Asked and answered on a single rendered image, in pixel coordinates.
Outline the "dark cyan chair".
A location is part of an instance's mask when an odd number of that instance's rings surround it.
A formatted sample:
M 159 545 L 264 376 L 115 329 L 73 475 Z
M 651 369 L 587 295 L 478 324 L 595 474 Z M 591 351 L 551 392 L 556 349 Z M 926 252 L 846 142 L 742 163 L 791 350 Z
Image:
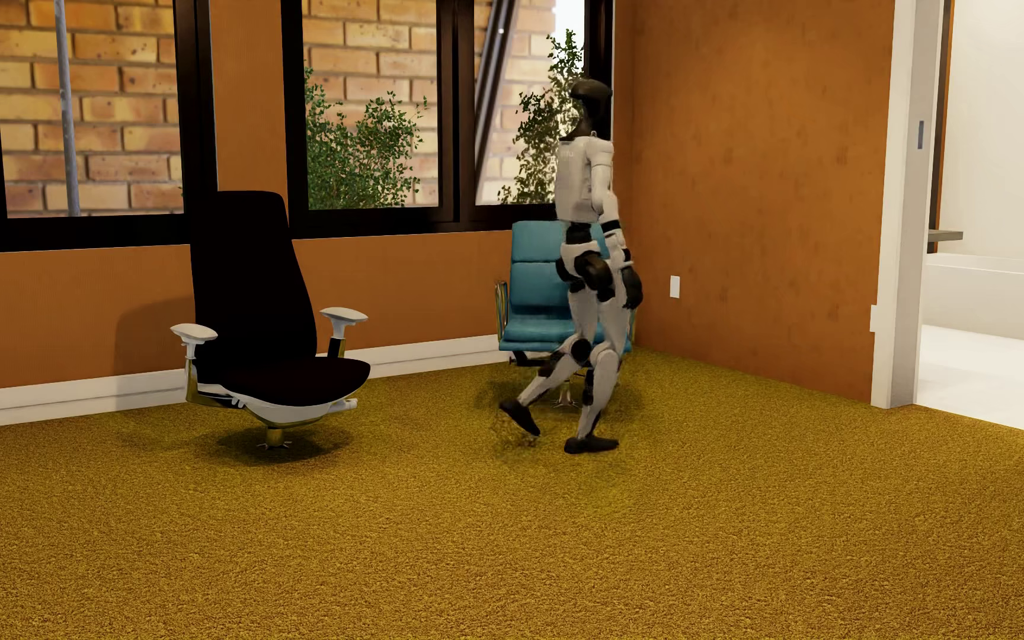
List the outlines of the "dark cyan chair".
M 500 343 L 521 367 L 537 367 L 562 342 L 574 335 L 570 311 L 570 284 L 583 280 L 575 274 L 575 257 L 597 252 L 609 263 L 601 226 L 596 223 L 523 221 L 513 225 L 510 276 L 496 288 Z M 591 346 L 603 341 L 603 328 L 596 331 Z

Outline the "black office chair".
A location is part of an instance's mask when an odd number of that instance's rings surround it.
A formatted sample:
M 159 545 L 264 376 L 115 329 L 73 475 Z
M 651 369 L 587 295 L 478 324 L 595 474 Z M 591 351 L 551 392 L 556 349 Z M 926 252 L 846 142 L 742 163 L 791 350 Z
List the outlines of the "black office chair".
M 196 322 L 172 327 L 185 349 L 185 400 L 246 411 L 266 426 L 263 449 L 288 428 L 354 409 L 371 364 L 345 356 L 345 330 L 367 319 L 321 310 L 332 336 L 319 356 L 314 308 L 278 193 L 215 191 L 197 199 L 190 256 Z

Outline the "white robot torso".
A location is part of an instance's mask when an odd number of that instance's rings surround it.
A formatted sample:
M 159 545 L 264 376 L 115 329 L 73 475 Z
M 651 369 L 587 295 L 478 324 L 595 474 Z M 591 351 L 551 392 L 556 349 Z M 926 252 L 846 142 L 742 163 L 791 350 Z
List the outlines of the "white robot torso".
M 595 136 L 561 140 L 556 152 L 554 201 L 556 217 L 569 223 L 596 223 L 601 212 L 593 205 L 591 170 L 610 167 L 612 142 Z

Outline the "white right robot leg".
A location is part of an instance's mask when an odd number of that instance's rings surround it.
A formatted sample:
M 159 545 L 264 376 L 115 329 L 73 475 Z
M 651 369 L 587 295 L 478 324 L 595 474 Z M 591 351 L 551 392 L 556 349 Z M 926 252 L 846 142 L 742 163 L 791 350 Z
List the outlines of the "white right robot leg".
M 611 286 L 602 283 L 593 289 L 586 284 L 568 295 L 575 324 L 574 344 L 593 342 L 597 329 L 603 328 L 603 341 L 595 346 L 570 347 L 575 366 L 587 367 L 588 371 L 577 435 L 564 443 L 564 451 L 569 455 L 604 452 L 618 446 L 617 440 L 594 433 L 602 411 L 616 387 L 632 322 L 632 311 L 625 307 L 627 293 L 620 269 L 612 267 L 610 272 L 613 279 Z

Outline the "white robot leg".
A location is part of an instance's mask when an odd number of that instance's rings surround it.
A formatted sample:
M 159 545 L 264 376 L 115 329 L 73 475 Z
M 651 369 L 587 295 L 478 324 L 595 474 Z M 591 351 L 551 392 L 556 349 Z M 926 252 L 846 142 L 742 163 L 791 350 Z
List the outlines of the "white robot leg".
M 591 339 L 595 336 L 597 322 L 596 295 L 581 281 L 570 284 L 569 289 L 568 301 L 575 324 L 574 335 L 562 342 L 558 349 L 539 366 L 537 376 L 519 395 L 498 403 L 506 417 L 534 439 L 540 435 L 540 430 L 529 410 L 530 404 L 546 392 L 566 382 L 581 366 L 590 362 Z
M 568 295 L 575 324 L 574 344 L 593 342 L 597 329 L 603 328 L 603 341 L 595 346 L 570 347 L 575 366 L 587 367 L 588 371 L 577 435 L 564 443 L 564 451 L 569 455 L 604 452 L 618 446 L 617 440 L 594 433 L 602 411 L 616 387 L 632 322 L 632 311 L 625 307 L 627 293 L 620 269 L 612 267 L 610 272 L 613 279 L 611 286 L 602 283 L 593 289 L 586 284 Z

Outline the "white left robot leg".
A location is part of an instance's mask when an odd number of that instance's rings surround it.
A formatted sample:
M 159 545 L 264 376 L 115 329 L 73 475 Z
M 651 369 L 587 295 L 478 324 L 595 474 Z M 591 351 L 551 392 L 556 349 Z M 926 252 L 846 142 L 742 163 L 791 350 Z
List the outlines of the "white left robot leg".
M 570 284 L 569 289 L 568 301 L 575 324 L 574 335 L 562 342 L 558 349 L 539 366 L 537 376 L 519 395 L 498 403 L 506 417 L 534 439 L 540 435 L 540 430 L 529 410 L 530 404 L 546 392 L 566 382 L 581 366 L 590 362 L 591 339 L 595 336 L 597 322 L 596 295 L 581 281 Z

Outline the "green bush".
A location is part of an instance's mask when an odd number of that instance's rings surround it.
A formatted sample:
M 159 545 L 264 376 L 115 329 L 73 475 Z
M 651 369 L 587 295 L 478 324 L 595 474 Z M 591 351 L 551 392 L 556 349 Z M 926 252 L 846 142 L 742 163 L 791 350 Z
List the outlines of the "green bush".
M 311 210 L 402 207 L 419 188 L 413 174 L 415 147 L 422 141 L 419 103 L 409 113 L 388 91 L 350 115 L 331 103 L 304 68 L 307 205 Z
M 498 196 L 508 204 L 542 204 L 554 200 L 556 153 L 562 136 L 572 131 L 583 114 L 570 89 L 580 80 L 584 54 L 575 32 L 568 28 L 562 40 L 547 37 L 549 52 L 548 88 L 540 94 L 520 95 L 520 110 L 526 119 L 519 125 L 514 142 L 522 142 L 517 155 L 518 174 L 512 185 L 504 185 Z

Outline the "black robot head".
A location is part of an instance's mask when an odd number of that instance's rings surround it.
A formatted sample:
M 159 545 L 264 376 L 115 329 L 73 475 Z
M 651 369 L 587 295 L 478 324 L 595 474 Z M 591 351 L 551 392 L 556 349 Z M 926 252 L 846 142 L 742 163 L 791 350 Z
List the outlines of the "black robot head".
M 599 80 L 579 79 L 572 85 L 569 95 L 581 105 L 580 119 L 575 128 L 563 139 L 575 140 L 580 137 L 597 137 L 609 140 L 609 109 L 613 95 L 612 89 Z

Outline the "black framed window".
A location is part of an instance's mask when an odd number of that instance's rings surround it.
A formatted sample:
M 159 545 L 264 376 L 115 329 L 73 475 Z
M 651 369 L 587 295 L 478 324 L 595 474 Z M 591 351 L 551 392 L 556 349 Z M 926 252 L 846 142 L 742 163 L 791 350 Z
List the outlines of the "black framed window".
M 289 224 L 296 239 L 510 230 L 555 205 L 508 204 L 520 95 L 548 88 L 547 37 L 575 32 L 584 76 L 610 82 L 616 0 L 280 0 Z M 374 98 L 419 103 L 419 188 L 402 207 L 307 205 L 304 68 L 350 115 Z
M 185 245 L 216 186 L 210 0 L 65 0 L 81 216 L 66 209 L 52 0 L 0 0 L 0 253 Z

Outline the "white baseboard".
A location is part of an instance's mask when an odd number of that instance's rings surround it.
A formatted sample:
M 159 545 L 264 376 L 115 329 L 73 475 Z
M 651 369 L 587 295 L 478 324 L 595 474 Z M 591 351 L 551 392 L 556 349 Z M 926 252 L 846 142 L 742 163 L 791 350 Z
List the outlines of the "white baseboard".
M 349 348 L 346 356 L 370 362 L 371 377 L 508 362 L 498 351 L 497 337 Z M 0 388 L 0 426 L 35 423 L 76 415 L 181 403 L 185 399 L 183 369 Z

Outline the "grey metal pole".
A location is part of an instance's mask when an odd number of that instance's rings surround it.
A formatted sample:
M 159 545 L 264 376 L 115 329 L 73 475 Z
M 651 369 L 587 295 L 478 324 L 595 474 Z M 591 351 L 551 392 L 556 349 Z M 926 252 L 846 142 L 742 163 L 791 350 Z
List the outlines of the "grey metal pole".
M 60 116 L 63 130 L 63 172 L 66 209 L 70 217 L 81 216 L 78 191 L 78 160 L 75 148 L 74 103 L 72 74 L 69 66 L 69 37 L 66 25 L 65 0 L 52 0 L 55 22 L 57 66 L 59 78 Z

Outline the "white door frame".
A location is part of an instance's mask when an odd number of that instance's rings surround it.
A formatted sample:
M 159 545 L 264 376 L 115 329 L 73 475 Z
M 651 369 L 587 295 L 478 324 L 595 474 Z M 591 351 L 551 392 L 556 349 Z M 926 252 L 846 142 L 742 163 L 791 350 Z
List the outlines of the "white door frame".
M 913 404 L 921 276 L 929 238 L 946 0 L 895 0 L 874 334 L 872 404 Z

